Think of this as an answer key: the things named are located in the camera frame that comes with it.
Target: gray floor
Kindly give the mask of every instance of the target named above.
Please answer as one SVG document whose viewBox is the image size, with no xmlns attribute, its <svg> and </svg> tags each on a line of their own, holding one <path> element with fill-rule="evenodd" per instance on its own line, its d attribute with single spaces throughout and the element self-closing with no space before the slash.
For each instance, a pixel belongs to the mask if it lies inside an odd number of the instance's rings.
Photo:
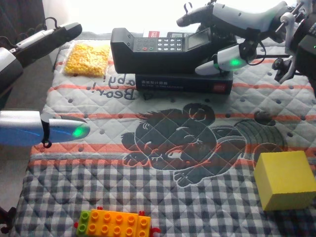
<svg viewBox="0 0 316 237">
<path fill-rule="evenodd" d="M 41 111 L 52 80 L 51 61 L 46 56 L 24 69 L 24 74 L 16 82 L 5 109 Z M 18 203 L 30 150 L 30 147 L 0 146 L 0 205 L 7 211 Z"/>
</svg>

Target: cartoon bear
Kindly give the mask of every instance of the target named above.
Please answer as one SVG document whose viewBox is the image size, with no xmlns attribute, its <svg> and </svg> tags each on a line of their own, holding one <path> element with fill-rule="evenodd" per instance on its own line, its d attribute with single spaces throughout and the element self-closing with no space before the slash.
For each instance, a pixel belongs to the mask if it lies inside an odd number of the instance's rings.
<svg viewBox="0 0 316 237">
<path fill-rule="evenodd" d="M 155 169 L 174 170 L 174 180 L 181 187 L 225 173 L 240 157 L 257 161 L 261 152 L 285 148 L 276 122 L 265 112 L 235 126 L 215 127 L 209 127 L 215 122 L 214 111 L 203 104 L 140 114 L 139 118 L 136 131 L 122 135 L 123 145 L 132 151 L 124 164 L 149 162 Z"/>
</svg>

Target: gingham pattern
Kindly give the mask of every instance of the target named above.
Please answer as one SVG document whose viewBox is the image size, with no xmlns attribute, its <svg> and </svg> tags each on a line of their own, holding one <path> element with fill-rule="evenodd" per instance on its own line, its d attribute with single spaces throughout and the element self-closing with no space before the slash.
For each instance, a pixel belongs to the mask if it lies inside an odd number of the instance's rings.
<svg viewBox="0 0 316 237">
<path fill-rule="evenodd" d="M 270 54 L 283 52 L 280 45 L 270 41 L 265 45 Z M 63 61 L 67 47 L 69 44 L 62 48 L 58 62 Z M 58 144 L 63 148 L 59 153 L 50 153 L 38 146 L 33 148 L 10 236 L 75 236 L 74 222 L 81 210 L 97 206 L 104 210 L 135 213 L 144 210 L 151 216 L 152 226 L 161 229 L 161 234 L 157 235 L 161 237 L 315 235 L 316 202 L 306 210 L 263 212 L 253 166 L 249 163 L 238 160 L 224 174 L 204 178 L 196 185 L 183 188 L 174 180 L 173 171 L 124 166 L 124 151 L 111 153 L 105 152 L 102 146 L 93 146 L 121 143 L 121 135 L 134 132 L 139 125 L 137 118 L 89 117 L 89 114 L 97 113 L 138 114 L 182 109 L 189 103 L 208 104 L 215 113 L 222 114 L 251 114 L 259 109 L 280 118 L 296 116 L 297 120 L 277 121 L 276 127 L 288 150 L 306 150 L 312 163 L 315 161 L 316 128 L 315 120 L 311 118 L 316 114 L 316 101 L 306 78 L 296 77 L 284 84 L 286 89 L 276 88 L 275 72 L 271 70 L 271 64 L 265 64 L 235 72 L 234 83 L 239 85 L 234 86 L 228 98 L 157 92 L 153 100 L 146 100 L 145 94 L 135 91 L 134 100 L 121 100 L 91 93 L 94 83 L 104 86 L 107 81 L 67 77 L 59 73 L 59 69 L 57 66 L 53 81 L 55 89 L 49 92 L 44 111 L 82 113 L 87 117 L 91 133 L 74 145 Z M 66 84 L 86 86 L 89 90 L 60 87 Z M 240 120 L 224 116 L 217 118 L 212 126 L 233 126 Z"/>
</svg>

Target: robotic hand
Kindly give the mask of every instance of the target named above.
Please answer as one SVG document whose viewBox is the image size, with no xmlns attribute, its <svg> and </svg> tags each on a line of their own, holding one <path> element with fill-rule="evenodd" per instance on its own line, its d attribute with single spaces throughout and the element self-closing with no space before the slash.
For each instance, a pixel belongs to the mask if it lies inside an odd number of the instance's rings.
<svg viewBox="0 0 316 237">
<path fill-rule="evenodd" d="M 49 54 L 82 32 L 79 23 L 66 24 L 54 30 L 40 31 L 27 39 L 0 48 L 0 81 L 10 86 L 22 73 L 23 67 Z M 40 142 L 49 148 L 54 142 L 66 142 L 86 137 L 87 123 L 79 118 L 41 114 L 38 111 L 0 111 L 0 144 L 31 146 Z"/>
<path fill-rule="evenodd" d="M 234 44 L 230 47 L 224 48 L 214 54 L 212 61 L 204 63 L 196 68 L 196 73 L 199 75 L 216 75 L 221 71 L 234 71 L 240 69 L 246 65 L 258 65 L 264 61 L 266 56 L 261 56 L 263 59 L 256 64 L 250 64 L 250 62 L 257 57 L 257 46 L 262 45 L 265 50 L 262 41 L 266 38 L 271 38 L 275 42 L 281 43 L 285 40 L 286 53 L 293 56 L 293 63 L 289 64 L 290 68 L 286 68 L 282 63 L 282 59 L 278 59 L 275 69 L 288 70 L 280 79 L 280 83 L 289 79 L 291 75 L 294 75 L 295 68 L 298 68 L 297 60 L 295 56 L 298 45 L 301 40 L 308 35 L 306 39 L 305 47 L 311 47 L 312 44 L 316 45 L 316 20 L 315 14 L 312 13 L 313 6 L 312 0 L 298 0 L 296 8 L 287 6 L 286 2 L 280 2 L 277 6 L 263 13 L 248 13 L 242 10 L 238 10 L 229 4 L 224 4 L 224 1 L 212 0 L 206 6 L 187 11 L 185 5 L 186 14 L 178 19 L 177 24 L 180 27 L 185 27 L 193 23 L 201 23 L 201 27 L 208 27 L 216 25 L 220 29 L 225 29 L 228 32 L 245 39 L 243 43 Z M 299 11 L 305 11 L 307 18 L 303 19 L 300 27 L 295 32 L 295 18 L 301 16 Z M 307 54 L 306 49 L 302 50 L 301 55 Z M 315 52 L 310 55 L 313 60 L 309 63 L 315 65 Z M 302 74 L 310 76 L 314 75 L 316 79 L 316 73 L 314 67 L 307 68 L 304 64 L 300 63 L 300 68 L 303 68 Z"/>
</svg>

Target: quilted mat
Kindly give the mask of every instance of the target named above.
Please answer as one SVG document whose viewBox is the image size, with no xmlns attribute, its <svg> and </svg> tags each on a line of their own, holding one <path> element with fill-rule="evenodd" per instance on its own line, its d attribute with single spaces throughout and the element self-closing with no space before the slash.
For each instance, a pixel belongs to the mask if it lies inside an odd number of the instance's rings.
<svg viewBox="0 0 316 237">
<path fill-rule="evenodd" d="M 283 44 L 264 45 L 284 53 Z M 264 212 L 253 177 L 261 152 L 304 150 L 315 173 L 316 99 L 305 77 L 280 85 L 266 59 L 234 72 L 229 96 L 139 92 L 135 76 L 113 65 L 104 78 L 62 74 L 69 47 L 43 111 L 83 118 L 91 132 L 32 148 L 11 236 L 75 236 L 81 210 L 97 206 L 144 210 L 157 237 L 315 236 L 316 202 Z"/>
</svg>

